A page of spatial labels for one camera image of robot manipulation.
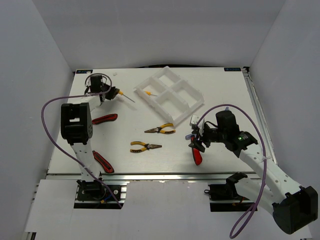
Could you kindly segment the yellow screwdriver short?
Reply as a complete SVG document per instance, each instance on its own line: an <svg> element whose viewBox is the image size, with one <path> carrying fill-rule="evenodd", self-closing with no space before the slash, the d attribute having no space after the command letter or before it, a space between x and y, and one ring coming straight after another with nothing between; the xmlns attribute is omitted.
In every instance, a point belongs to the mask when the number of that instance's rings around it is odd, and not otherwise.
<svg viewBox="0 0 320 240"><path fill-rule="evenodd" d="M154 93L151 93L149 91L144 91L148 96L155 96L157 97L158 95L154 94Z"/></svg>

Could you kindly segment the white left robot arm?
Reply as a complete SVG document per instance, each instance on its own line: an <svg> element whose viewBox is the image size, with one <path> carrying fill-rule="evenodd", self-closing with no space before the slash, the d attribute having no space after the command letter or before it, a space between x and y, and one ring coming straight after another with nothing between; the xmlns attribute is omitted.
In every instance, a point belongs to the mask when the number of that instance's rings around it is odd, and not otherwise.
<svg viewBox="0 0 320 240"><path fill-rule="evenodd" d="M81 170L81 181L93 182L101 178L101 170L107 174L115 172L112 165L95 150L92 150L91 138L93 126L117 120L118 115L111 113L92 119L91 111L112 100L119 89L107 84L111 78L104 73L93 73L85 79L85 91L77 103L61 105L60 132L71 146Z"/></svg>

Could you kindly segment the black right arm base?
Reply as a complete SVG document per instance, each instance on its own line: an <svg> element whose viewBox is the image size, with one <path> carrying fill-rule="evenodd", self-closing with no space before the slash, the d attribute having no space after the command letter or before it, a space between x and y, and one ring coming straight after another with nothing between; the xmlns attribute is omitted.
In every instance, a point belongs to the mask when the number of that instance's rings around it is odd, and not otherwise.
<svg viewBox="0 0 320 240"><path fill-rule="evenodd" d="M245 212L254 205L248 198L237 193L236 184L239 180L247 179L242 172L236 172L229 176L224 184L209 184L203 192L209 197L210 211L222 212Z"/></svg>

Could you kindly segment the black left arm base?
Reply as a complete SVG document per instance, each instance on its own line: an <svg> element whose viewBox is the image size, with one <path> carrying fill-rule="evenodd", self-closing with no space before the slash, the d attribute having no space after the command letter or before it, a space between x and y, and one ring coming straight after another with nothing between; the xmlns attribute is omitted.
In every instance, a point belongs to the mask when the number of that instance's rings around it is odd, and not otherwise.
<svg viewBox="0 0 320 240"><path fill-rule="evenodd" d="M76 182L74 209L120 210L124 205L128 182L105 181L110 190L95 180Z"/></svg>

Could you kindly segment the yellow screwdriver long shaft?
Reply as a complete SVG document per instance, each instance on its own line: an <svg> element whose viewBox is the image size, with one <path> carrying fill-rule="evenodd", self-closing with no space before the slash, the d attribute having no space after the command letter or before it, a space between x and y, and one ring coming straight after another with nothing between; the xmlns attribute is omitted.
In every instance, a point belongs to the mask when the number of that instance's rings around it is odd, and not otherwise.
<svg viewBox="0 0 320 240"><path fill-rule="evenodd" d="M125 98L127 98L128 100L130 100L130 101L133 102L133 103L135 102L133 99L131 99L130 97L128 97L127 95L125 95L122 91L119 91L118 94L121 95L121 96L123 96L123 97L125 97Z"/></svg>

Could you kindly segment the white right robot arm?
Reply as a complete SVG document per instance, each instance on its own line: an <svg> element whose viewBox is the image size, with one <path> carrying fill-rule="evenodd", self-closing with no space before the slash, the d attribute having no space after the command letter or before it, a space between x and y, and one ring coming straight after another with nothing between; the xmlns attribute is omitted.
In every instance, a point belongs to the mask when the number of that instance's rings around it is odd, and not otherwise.
<svg viewBox="0 0 320 240"><path fill-rule="evenodd" d="M257 207L266 210L288 235L316 221L317 191L311 186L303 187L264 156L262 146L249 132L240 130L230 110L220 111L215 116L217 124L214 128L197 115L191 117L189 146L204 152L212 143L222 143L261 178L261 184L258 184L246 174L237 172L226 180L226 195L233 200L241 196L253 201L253 211Z"/></svg>

